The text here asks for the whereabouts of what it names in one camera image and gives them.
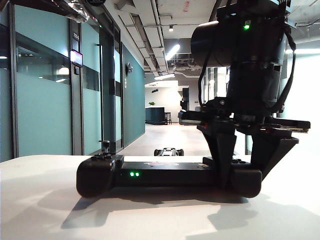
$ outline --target ceiling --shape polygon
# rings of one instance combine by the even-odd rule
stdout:
[[[190,60],[190,38],[199,24],[208,22],[216,0],[112,1],[145,59],[146,72],[157,76],[179,71],[191,78],[195,73],[199,74],[200,66]],[[310,23],[320,17],[320,0],[292,0],[291,9],[290,19]],[[169,31],[170,25],[173,26],[172,32]],[[298,27],[292,35],[299,42],[320,40],[319,27],[319,24]],[[173,61],[165,61],[166,54],[175,44],[180,44],[180,50]]]
[[[164,39],[191,38],[199,24],[207,23],[216,0],[158,0]]]

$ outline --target track light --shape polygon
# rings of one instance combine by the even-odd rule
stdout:
[[[165,60],[170,60],[180,49],[180,44],[176,44],[173,48],[169,51],[169,53],[165,56]]]
[[[154,80],[163,80],[163,79],[168,79],[168,78],[174,78],[175,74],[167,74],[167,75],[162,75],[162,76],[156,76]]]

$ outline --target black cable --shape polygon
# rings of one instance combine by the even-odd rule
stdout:
[[[232,0],[228,0],[227,2],[226,2],[226,7],[229,7],[230,6],[230,4],[231,4],[231,2],[232,2]]]
[[[313,22],[309,23],[309,24],[305,24],[305,25],[297,25],[297,27],[310,27],[311,25],[317,23],[320,20],[320,17],[316,20],[314,20]]]
[[[213,9],[212,9],[210,18],[209,18],[209,22],[216,20],[217,11],[221,5],[221,2],[222,2],[222,0],[216,0],[215,4],[213,6]]]
[[[285,26],[284,33],[285,33],[286,37],[288,38],[289,46],[293,51],[292,68],[291,68],[291,74],[288,79],[288,82],[286,83],[278,101],[272,107],[267,108],[271,113],[275,113],[275,112],[279,111],[279,109],[285,104],[285,101],[288,97],[288,94],[290,92],[290,89],[291,89],[291,86],[292,86],[292,83],[294,80],[295,65],[296,65],[295,51],[297,49],[297,46],[296,46],[296,43],[295,43],[293,37],[291,36],[291,30],[290,30],[289,26]]]
[[[204,104],[202,102],[202,98],[201,98],[201,94],[202,94],[202,89],[201,89],[201,82],[202,82],[202,79],[205,75],[205,72],[206,72],[206,69],[207,69],[207,65],[208,65],[208,61],[209,61],[209,58],[210,58],[210,55],[211,55],[211,52],[212,52],[212,45],[205,57],[205,60],[203,62],[203,66],[202,66],[202,70],[201,70],[201,74],[200,74],[200,77],[199,77],[199,80],[198,80],[198,100],[199,100],[199,103],[200,103],[200,106],[202,107]]]

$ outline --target floor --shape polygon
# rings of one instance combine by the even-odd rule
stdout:
[[[210,156],[208,144],[196,126],[178,123],[145,125],[145,134],[119,154],[125,156],[153,156],[155,149],[183,149],[185,156]]]

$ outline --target wall sign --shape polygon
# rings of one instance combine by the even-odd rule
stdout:
[[[80,52],[76,50],[70,51],[70,60],[73,64],[78,65],[79,67],[82,67],[83,64],[83,56]]]
[[[95,7],[99,7],[106,2],[106,0],[87,0],[89,4]]]
[[[78,34],[76,34],[76,33],[74,32],[73,35],[72,35],[72,37],[79,42],[80,37],[79,37]]]

